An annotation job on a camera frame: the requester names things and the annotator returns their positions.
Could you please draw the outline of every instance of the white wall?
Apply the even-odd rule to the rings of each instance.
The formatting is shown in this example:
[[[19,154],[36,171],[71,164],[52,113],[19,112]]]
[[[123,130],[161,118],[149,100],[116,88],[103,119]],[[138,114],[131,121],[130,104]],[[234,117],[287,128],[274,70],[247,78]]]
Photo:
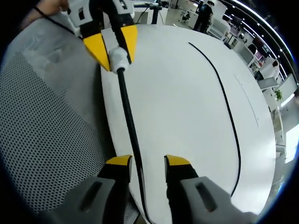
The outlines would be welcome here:
[[[220,1],[218,1],[217,5],[212,8],[213,17],[217,19],[222,19],[227,7]]]
[[[294,97],[280,112],[285,142],[286,133],[299,124],[299,99]]]
[[[298,86],[292,74],[290,74],[278,87],[278,89],[282,93],[282,98],[284,100],[288,99],[296,91],[297,88]]]
[[[248,47],[250,44],[252,44],[252,41],[253,41],[253,37],[249,34],[249,33],[247,33],[247,32],[245,32],[244,33],[244,40],[247,40],[247,42],[246,42],[246,46]]]

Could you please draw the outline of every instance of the gray mesh fabric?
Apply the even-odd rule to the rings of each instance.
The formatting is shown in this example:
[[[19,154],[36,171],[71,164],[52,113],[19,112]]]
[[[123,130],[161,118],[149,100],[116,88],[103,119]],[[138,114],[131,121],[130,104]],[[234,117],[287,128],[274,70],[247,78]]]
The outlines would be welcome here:
[[[0,154],[35,213],[59,206],[67,191],[97,175],[115,154],[109,130],[100,127],[104,106],[94,103],[101,91],[96,67],[79,39],[46,20],[8,48],[0,73]],[[138,214],[130,199],[125,222]]]

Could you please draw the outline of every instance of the white desk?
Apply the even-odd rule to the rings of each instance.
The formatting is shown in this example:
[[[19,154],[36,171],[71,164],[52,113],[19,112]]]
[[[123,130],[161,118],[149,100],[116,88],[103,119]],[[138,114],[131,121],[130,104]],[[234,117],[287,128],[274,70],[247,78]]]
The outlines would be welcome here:
[[[111,29],[102,34],[108,51],[117,46]],[[166,154],[186,158],[199,176],[209,177],[228,193],[237,179],[236,141],[219,81],[188,42],[215,65],[234,118],[242,165],[232,203],[242,211],[259,213],[271,189],[276,147],[268,106],[250,71],[234,51],[213,37],[171,26],[138,25],[135,62],[125,79],[149,215],[157,224],[171,223]],[[132,154],[117,76],[102,69],[102,85],[116,154]],[[130,192],[143,213],[135,166]]]

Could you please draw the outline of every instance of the monitor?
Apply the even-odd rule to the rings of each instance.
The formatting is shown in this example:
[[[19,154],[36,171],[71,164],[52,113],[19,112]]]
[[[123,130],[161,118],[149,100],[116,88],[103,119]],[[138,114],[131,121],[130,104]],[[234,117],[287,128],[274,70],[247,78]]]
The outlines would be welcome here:
[[[259,60],[261,60],[263,55],[259,51],[257,51],[255,56],[256,56],[257,60],[259,61]]]

